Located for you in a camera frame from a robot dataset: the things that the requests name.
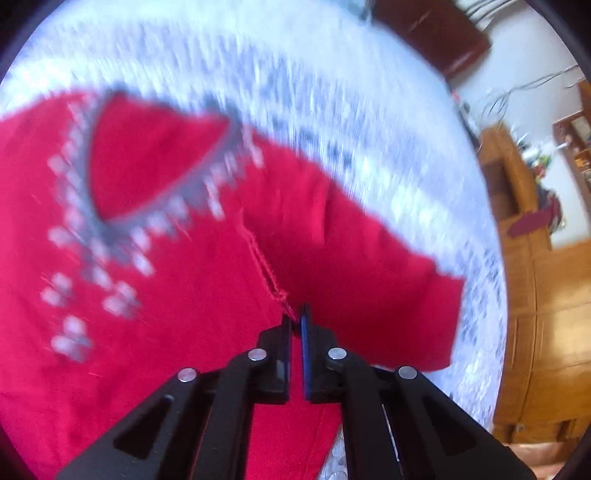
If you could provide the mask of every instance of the bed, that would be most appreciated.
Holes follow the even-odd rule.
[[[492,427],[507,310],[498,236],[450,92],[418,54],[334,2],[69,0],[12,64],[0,115],[121,85],[182,111],[204,99],[237,109],[441,273],[464,277],[452,364],[428,377]],[[320,478],[344,474],[343,451],[338,436]]]

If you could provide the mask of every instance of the neckline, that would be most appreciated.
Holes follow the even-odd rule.
[[[200,161],[150,200],[122,215],[103,219],[92,195],[91,152],[96,127],[116,95],[135,99],[124,90],[109,90],[101,95],[86,96],[81,105],[70,107],[74,122],[63,148],[67,167],[58,180],[65,208],[65,227],[85,247],[90,265],[104,263],[110,257],[122,263],[136,263],[137,256],[145,252],[149,244],[149,233],[175,237],[178,228],[190,226],[191,210],[209,210],[216,219],[222,220],[218,188],[233,183],[243,172],[246,161],[262,165],[261,151],[252,140],[252,130],[242,125],[237,115],[214,111],[228,123]]]

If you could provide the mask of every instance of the wooden shelf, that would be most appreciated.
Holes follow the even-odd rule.
[[[582,171],[578,168],[577,164],[575,163],[575,155],[584,154],[588,152],[591,154],[591,150],[587,149],[587,145],[583,143],[583,141],[579,138],[579,136],[574,131],[573,127],[570,125],[571,121],[584,116],[584,112],[579,112],[574,115],[570,115],[562,120],[559,120],[553,125],[554,130],[554,139],[558,143],[558,145],[563,144],[566,142],[566,135],[571,135],[573,137],[573,144],[580,150],[577,154],[575,154],[572,148],[566,147],[562,150],[564,156],[566,158],[566,163],[569,165],[569,168],[573,172],[574,179],[577,182],[579,187],[579,192],[585,205],[587,207],[587,215],[591,219],[591,190],[590,187],[587,185],[585,178],[583,176]]]

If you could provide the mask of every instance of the wooden cabinet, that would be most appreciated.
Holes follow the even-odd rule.
[[[576,439],[591,420],[591,241],[553,250],[546,229],[509,237],[519,216],[537,208],[535,184],[504,128],[482,141],[489,192],[501,191],[505,176],[513,195],[503,203],[491,196],[509,308],[493,434],[506,443]],[[517,212],[507,215],[510,201]]]
[[[394,30],[447,79],[491,47],[452,0],[376,0],[373,18]]]

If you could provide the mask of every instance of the white printed pattern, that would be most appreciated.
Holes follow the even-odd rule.
[[[102,288],[108,295],[102,301],[103,309],[116,316],[130,318],[135,308],[139,306],[137,294],[133,287],[123,281],[115,282],[109,275],[106,267],[113,257],[112,248],[109,248],[103,239],[92,236],[85,245],[83,238],[84,228],[87,227],[84,216],[85,205],[80,189],[83,187],[82,179],[73,161],[83,145],[82,130],[87,127],[89,119],[85,111],[96,108],[98,98],[94,95],[84,97],[82,104],[71,103],[70,112],[74,119],[69,139],[61,149],[61,154],[53,155],[47,164],[54,172],[58,181],[65,181],[64,193],[64,220],[63,225],[52,226],[48,230],[47,237],[58,249],[70,246],[86,247],[92,257],[93,265],[90,269],[90,280]],[[261,149],[252,139],[250,127],[242,127],[243,144],[250,153],[252,162],[261,168],[264,164]],[[203,178],[203,184],[207,191],[207,206],[211,214],[217,220],[225,218],[223,207],[219,201],[219,187],[223,186],[238,171],[236,155],[227,152],[222,164],[211,166],[210,173]],[[182,196],[173,196],[168,202],[165,211],[157,210],[148,215],[145,227],[133,226],[129,230],[129,245],[133,247],[130,253],[131,264],[146,277],[155,274],[155,269],[146,254],[152,247],[152,238],[171,233],[175,226],[181,227],[189,218],[190,209]],[[50,286],[41,291],[41,299],[55,308],[64,308],[72,295],[72,279],[62,273],[52,276]],[[86,336],[84,322],[72,315],[64,320],[63,333],[51,339],[51,347],[57,353],[68,356],[72,360],[82,361],[85,357],[85,349],[92,346]]]

